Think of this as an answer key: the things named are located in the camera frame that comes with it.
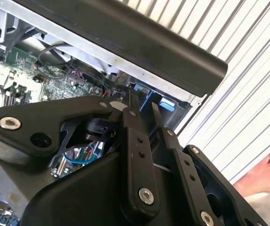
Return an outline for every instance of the motherboard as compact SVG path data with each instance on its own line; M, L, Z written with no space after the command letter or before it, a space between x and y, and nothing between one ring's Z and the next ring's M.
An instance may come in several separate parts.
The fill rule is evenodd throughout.
M0 86L4 90L0 106L102 95L101 87L88 82L83 72L42 65L18 48L0 54Z

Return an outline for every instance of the capacitor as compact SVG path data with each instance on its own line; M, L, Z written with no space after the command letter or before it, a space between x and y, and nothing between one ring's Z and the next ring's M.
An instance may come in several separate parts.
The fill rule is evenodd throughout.
M79 84L76 83L74 86L73 86L73 89L77 89L77 87L79 87Z

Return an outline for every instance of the blue wire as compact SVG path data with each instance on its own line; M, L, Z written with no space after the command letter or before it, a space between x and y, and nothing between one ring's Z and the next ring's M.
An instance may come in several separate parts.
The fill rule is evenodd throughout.
M87 160L87 161L78 161L78 160L74 160L74 159L70 159L66 153L64 154L64 157L65 159L68 161L68 162L71 162L71 163L75 163L75 164L89 164L91 162L93 162L94 158L95 158L95 154L92 155L91 159Z

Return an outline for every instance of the green circuit board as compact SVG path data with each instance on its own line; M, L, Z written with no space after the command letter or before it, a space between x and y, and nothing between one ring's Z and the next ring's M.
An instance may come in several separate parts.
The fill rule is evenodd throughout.
M83 77L67 74L66 71L53 66L36 66L38 59L30 53L18 48L13 48L3 57L0 62L0 85L5 84L8 78L27 87L32 93L32 101L46 101L71 97L88 96L90 94L101 95L102 90L87 82ZM35 76L41 76L44 81L40 84L34 81Z

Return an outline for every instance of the black plastic part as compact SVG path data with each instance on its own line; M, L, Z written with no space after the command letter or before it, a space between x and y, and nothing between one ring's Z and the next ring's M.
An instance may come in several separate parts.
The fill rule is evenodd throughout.
M171 169L176 178L178 193L182 200L182 209L188 213L189 225L203 225L200 213L207 212L214 221L214 225L222 226L220 220L213 213L204 192L199 175L189 155L182 152L178 138L174 132L163 127L160 112L153 103L159 146L153 152L155 164Z
M192 108L192 106L187 102L178 103L175 100L171 100L173 103L175 103L174 111L171 112L167 110L166 108L159 105L161 100L162 100L162 95L158 93L151 94L149 96L149 99L143 106L142 110L140 111L140 114L144 121L144 126L146 127L145 129L147 131L151 131L155 128L152 103L155 103L158 105L163 125L172 130L174 130L179 125L181 120Z
M207 181L204 186L205 193L212 208L215 209L216 216L223 218L224 225L245 226L245 219L248 219L254 226L258 222L263 226L267 226L203 152L199 150L199 154L195 154L193 148L199 150L194 145L188 145L183 152L192 158L195 167L203 174L204 180Z
M26 207L20 226L130 226L121 211L121 155L110 153L41 190ZM154 166L161 208L147 226L188 223L173 175Z
M160 203L149 136L141 127L138 96L129 92L128 99L130 107L122 112L121 209L129 222L141 225L157 216ZM141 188L147 188L152 192L154 196L152 205L140 200Z
M87 146L92 141L112 143L115 136L111 132L119 130L119 121L121 111L112 108L110 115L104 115L101 118L93 117L85 123L79 121L67 121L62 124L61 131L65 134L61 139L61 145L56 156L59 156L73 148Z
M225 62L119 1L15 1L196 96L226 75Z
M17 130L0 126L0 160L27 169L46 166L59 150L60 131L67 130L61 127L64 122L73 122L65 137L69 140L79 124L86 124L93 116L111 114L111 105L104 107L100 102L106 103L101 97L90 96L0 108L0 119L14 117L21 122Z

